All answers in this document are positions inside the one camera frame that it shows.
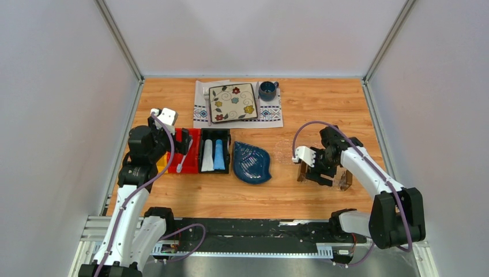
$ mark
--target square plate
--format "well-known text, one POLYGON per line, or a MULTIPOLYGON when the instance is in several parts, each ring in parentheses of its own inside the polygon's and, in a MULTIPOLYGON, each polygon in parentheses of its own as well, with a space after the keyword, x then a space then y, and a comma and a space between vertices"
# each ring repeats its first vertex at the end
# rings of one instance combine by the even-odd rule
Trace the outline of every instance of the square plate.
POLYGON ((212 123, 257 118, 255 93, 250 83, 209 88, 212 123))

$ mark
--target wooden tabletop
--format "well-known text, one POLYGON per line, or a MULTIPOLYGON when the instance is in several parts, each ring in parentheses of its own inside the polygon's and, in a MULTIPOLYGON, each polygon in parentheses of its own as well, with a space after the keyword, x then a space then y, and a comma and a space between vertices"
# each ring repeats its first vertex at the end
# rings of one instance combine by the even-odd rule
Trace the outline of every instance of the wooden tabletop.
MULTIPOLYGON (((193 127, 194 78, 150 78, 146 80, 133 127, 146 125, 151 108, 167 107, 178 112, 177 128, 193 127)), ((217 79, 199 79, 203 82, 217 79)), ((245 78, 233 81, 263 81, 245 78)), ((233 172, 221 174, 164 174, 153 184, 143 211, 169 207, 176 217, 328 219, 334 211, 356 208, 370 212, 372 200, 358 183, 347 191, 297 182, 298 165, 291 161, 292 139, 304 123, 321 120, 338 125, 348 136, 356 136, 374 160, 383 167, 370 114, 360 80, 278 79, 282 97, 283 128, 232 129, 232 141, 265 149, 272 158, 272 179, 249 185, 233 172)), ((310 125, 299 135, 297 146, 321 147, 319 130, 310 125)), ((116 197, 112 197, 109 214, 116 197)))

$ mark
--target gray wall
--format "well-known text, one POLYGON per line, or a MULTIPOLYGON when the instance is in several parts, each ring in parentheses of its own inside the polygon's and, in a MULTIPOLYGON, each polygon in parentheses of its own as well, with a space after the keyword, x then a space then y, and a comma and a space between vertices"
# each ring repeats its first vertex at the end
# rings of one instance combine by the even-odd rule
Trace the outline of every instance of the gray wall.
POLYGON ((419 0, 371 85, 440 276, 487 276, 489 3, 419 0))
POLYGON ((93 1, 0 1, 0 276, 66 276, 137 82, 93 1))
POLYGON ((405 0, 107 0, 143 74, 363 75, 405 0))

